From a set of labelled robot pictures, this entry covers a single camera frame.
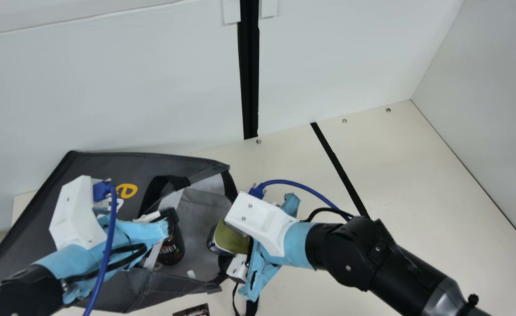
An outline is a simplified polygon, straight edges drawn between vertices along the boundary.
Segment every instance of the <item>blue cable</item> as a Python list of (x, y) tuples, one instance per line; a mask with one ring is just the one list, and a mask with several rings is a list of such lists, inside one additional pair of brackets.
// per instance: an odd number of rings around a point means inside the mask
[(118, 212), (118, 193), (116, 192), (116, 186), (113, 184), (110, 185), (110, 192), (112, 194), (112, 203), (110, 206), (110, 224), (108, 225), (106, 248), (104, 248), (104, 256), (102, 257), (102, 262), (100, 262), (100, 270), (96, 277), (96, 283), (92, 289), (92, 294), (90, 295), (90, 300), (88, 300), (83, 316), (89, 316), (94, 309), (94, 304), (102, 288), (104, 276), (106, 276), (106, 268), (108, 268), (108, 262), (110, 261), (110, 252), (112, 251), (112, 242), (114, 241), (114, 230), (116, 226), (116, 213)]
[(270, 186), (272, 184), (287, 184), (289, 186), (294, 186), (294, 187), (303, 189), (303, 190), (311, 193), (312, 195), (316, 196), (317, 198), (320, 198), (320, 200), (322, 200), (322, 202), (325, 202), (331, 208), (340, 210), (340, 208), (338, 208), (338, 206), (336, 206), (334, 203), (330, 202), (330, 200), (328, 200), (326, 197), (324, 197), (324, 195), (320, 194), (319, 192), (316, 192), (315, 190), (313, 190), (312, 188), (309, 188), (308, 186), (306, 186), (304, 184), (300, 184), (298, 182), (289, 181), (289, 180), (270, 180), (270, 181), (262, 182), (256, 188), (252, 188), (250, 190), (249, 194), (254, 195), (257, 198), (263, 198), (264, 197), (264, 194), (263, 194), (264, 188), (266, 188), (266, 186)]

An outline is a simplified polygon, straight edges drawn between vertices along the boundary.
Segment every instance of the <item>black bag handle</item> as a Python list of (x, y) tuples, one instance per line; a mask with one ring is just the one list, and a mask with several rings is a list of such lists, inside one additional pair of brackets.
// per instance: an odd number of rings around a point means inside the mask
[(137, 218), (151, 211), (154, 212), (154, 208), (158, 207), (157, 202), (164, 197), (162, 190), (167, 184), (171, 184), (176, 191), (192, 185), (187, 176), (156, 176), (152, 178), (143, 196), (143, 202), (141, 202)]

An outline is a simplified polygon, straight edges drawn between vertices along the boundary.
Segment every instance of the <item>black strip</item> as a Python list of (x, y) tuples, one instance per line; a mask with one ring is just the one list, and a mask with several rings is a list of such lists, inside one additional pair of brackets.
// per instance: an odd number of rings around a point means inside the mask
[(244, 138), (258, 136), (258, 66), (260, 62), (259, 0), (240, 0), (238, 68)]
[(328, 141), (324, 137), (324, 134), (319, 128), (319, 125), (316, 122), (311, 123), (312, 130), (315, 131), (315, 134), (317, 138), (319, 139), (319, 142), (322, 144), (322, 147), (324, 148), (324, 151), (328, 155), (328, 158), (330, 158), (330, 161), (332, 162), (332, 165), (336, 169), (336, 172), (338, 173), (338, 176), (340, 176), (340, 180), (342, 180), (342, 183), (346, 187), (346, 190), (348, 191), (348, 194), (352, 198), (352, 201), (354, 202), (356, 208), (358, 209), (358, 212), (361, 216), (364, 216), (366, 218), (370, 218), (369, 214), (367, 213), (367, 209), (363, 205), (362, 200), (360, 199), (360, 196), (356, 192), (354, 186), (352, 185), (352, 182), (350, 181), (350, 178), (348, 178), (348, 174), (344, 171), (344, 168), (340, 164), (340, 161), (338, 160), (338, 157), (336, 154), (332, 151), (332, 148), (330, 148), (330, 144), (328, 144)]

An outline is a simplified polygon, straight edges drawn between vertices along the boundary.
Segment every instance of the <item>white wall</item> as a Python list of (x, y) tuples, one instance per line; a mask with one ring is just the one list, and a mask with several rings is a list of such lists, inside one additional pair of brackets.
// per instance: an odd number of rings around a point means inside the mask
[(279, 0), (260, 20), (260, 134), (408, 100), (463, 0)]
[(516, 1), (466, 0), (412, 100), (516, 227)]
[(0, 32), (182, 0), (0, 0)]
[(0, 34), (0, 230), (68, 150), (241, 140), (236, 29), (184, 0)]

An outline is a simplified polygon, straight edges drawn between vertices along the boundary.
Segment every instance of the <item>bottle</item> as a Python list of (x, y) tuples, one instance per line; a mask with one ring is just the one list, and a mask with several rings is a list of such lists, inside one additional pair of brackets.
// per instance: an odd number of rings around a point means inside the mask
[(165, 216), (168, 221), (168, 238), (162, 242), (162, 246), (157, 256), (157, 261), (164, 266), (173, 266), (184, 258), (186, 247), (178, 222), (178, 214), (174, 208), (168, 208), (162, 212), (161, 216)]

